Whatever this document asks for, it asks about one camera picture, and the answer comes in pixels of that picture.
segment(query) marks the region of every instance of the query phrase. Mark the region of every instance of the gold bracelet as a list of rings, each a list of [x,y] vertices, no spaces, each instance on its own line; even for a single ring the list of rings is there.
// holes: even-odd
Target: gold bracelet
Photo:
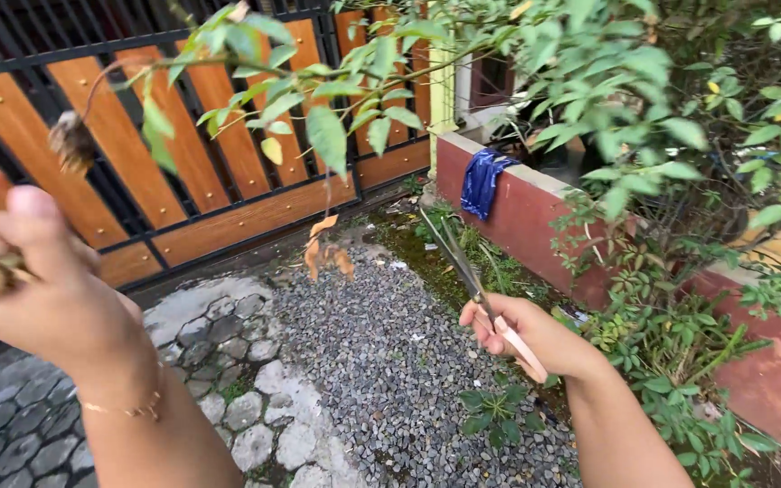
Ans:
[[[162,372],[164,370],[165,365],[163,365],[160,361],[158,363],[159,365],[159,382],[158,382],[158,389],[156,389],[153,392],[152,399],[149,400],[149,403],[143,406],[138,406],[136,408],[133,408],[131,410],[123,410],[125,415],[128,415],[129,417],[137,417],[139,415],[147,415],[150,414],[153,416],[153,421],[158,422],[159,421],[159,413],[156,411],[156,407],[159,405],[159,402],[161,401],[161,394],[159,393],[159,390],[161,390],[161,384],[162,384]],[[102,406],[94,405],[87,402],[81,402],[83,406],[88,408],[89,410],[92,410],[93,412],[100,412],[100,413],[110,413],[110,410],[107,408],[104,408]]]

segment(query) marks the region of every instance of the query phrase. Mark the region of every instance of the gravel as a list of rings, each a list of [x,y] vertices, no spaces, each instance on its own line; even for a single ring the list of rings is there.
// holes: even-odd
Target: gravel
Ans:
[[[566,426],[548,421],[537,436],[524,429],[519,445],[500,450],[483,433],[461,434],[466,413],[457,395],[476,380],[494,387],[497,366],[475,352],[468,331],[417,274],[377,264],[376,252],[349,249],[354,282],[334,271],[313,283],[298,268],[290,286],[274,290],[278,316],[288,324],[281,355],[324,390],[322,407],[367,484],[581,486]],[[260,381],[256,387],[276,393]],[[521,404],[522,413],[535,408],[533,400]],[[521,414],[517,420],[522,425]]]

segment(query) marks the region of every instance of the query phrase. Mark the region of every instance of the gate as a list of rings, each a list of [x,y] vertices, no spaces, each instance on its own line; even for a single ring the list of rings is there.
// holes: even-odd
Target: gate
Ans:
[[[224,4],[181,5],[204,19]],[[288,61],[294,70],[315,62],[338,66],[366,42],[364,27],[348,38],[350,22],[386,15],[374,10],[333,16],[327,0],[260,0],[252,8],[286,23],[297,39],[298,54]],[[103,278],[120,288],[273,235],[325,209],[324,174],[311,152],[297,158],[307,147],[302,121],[291,120],[303,116],[299,107],[282,117],[294,122],[294,134],[276,136],[285,149],[278,167],[256,150],[260,136],[244,125],[216,140],[195,127],[205,109],[225,106],[234,92],[258,81],[232,78],[218,65],[191,67],[170,89],[155,77],[154,99],[176,129],[170,150],[177,176],[157,167],[141,138],[141,90],[110,89],[125,81],[119,71],[102,83],[86,121],[95,142],[94,167],[85,179],[59,173],[47,134],[60,113],[81,112],[89,85],[112,61],[176,56],[187,37],[165,0],[0,0],[0,168],[12,183],[37,184],[56,197],[72,227],[102,254]],[[428,62],[426,49],[420,43],[415,50],[423,55],[409,63],[420,70]],[[410,85],[415,98],[394,103],[406,103],[427,126],[427,81]],[[333,101],[335,108],[347,103]],[[381,159],[370,148],[366,127],[349,138],[349,183],[332,178],[332,206],[351,205],[362,190],[428,166],[426,132],[394,124]]]

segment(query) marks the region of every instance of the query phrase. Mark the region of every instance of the scissors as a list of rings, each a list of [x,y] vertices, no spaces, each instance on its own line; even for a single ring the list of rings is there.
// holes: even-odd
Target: scissors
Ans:
[[[517,357],[517,364],[523,368],[523,371],[526,371],[526,374],[529,375],[530,378],[539,383],[544,383],[548,378],[547,370],[544,369],[544,366],[541,365],[541,361],[538,361],[536,355],[529,349],[526,343],[523,342],[520,335],[508,326],[505,318],[495,314],[493,308],[490,306],[489,300],[487,300],[487,294],[484,293],[484,289],[481,286],[481,281],[478,280],[475,271],[472,269],[472,265],[469,264],[469,260],[466,259],[466,254],[461,250],[460,245],[457,244],[454,232],[448,225],[447,220],[442,217],[442,230],[444,230],[444,233],[447,236],[446,240],[445,238],[442,238],[442,235],[439,233],[436,226],[433,225],[433,222],[429,219],[426,212],[423,211],[423,208],[420,210],[421,217],[423,218],[424,223],[426,223],[429,232],[433,235],[433,240],[436,242],[436,245],[442,250],[445,258],[450,261],[454,269],[456,269],[457,274],[460,275],[460,278],[466,285],[469,296],[472,297],[472,301],[479,306],[481,312],[489,319],[490,325],[492,326],[492,329],[488,329],[490,335],[498,333],[510,343],[511,346],[514,346],[520,354],[520,356]]]

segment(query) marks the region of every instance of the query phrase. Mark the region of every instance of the low wall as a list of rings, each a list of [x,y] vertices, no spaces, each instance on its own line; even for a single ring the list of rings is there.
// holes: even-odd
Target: low wall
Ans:
[[[458,134],[446,134],[438,139],[438,192],[454,206],[460,205],[466,165],[472,154],[481,149],[481,144]],[[550,239],[555,231],[548,224],[568,212],[562,204],[566,186],[523,165],[513,166],[497,179],[488,220],[480,221],[466,212],[463,212],[463,218],[559,291],[591,307],[601,307],[606,300],[605,271],[591,269],[578,278],[572,288],[571,273],[562,267],[562,259],[555,255],[555,250],[550,249]],[[600,235],[601,228],[591,226],[590,234],[592,237]],[[700,275],[696,286],[705,295],[715,296],[721,290],[739,288],[744,279],[736,272],[707,271]],[[746,323],[753,338],[772,339],[775,347],[722,366],[715,379],[718,386],[729,389],[728,406],[733,412],[781,440],[781,319],[756,319],[749,316],[738,301],[736,297],[728,297],[718,311],[730,314],[737,324]]]

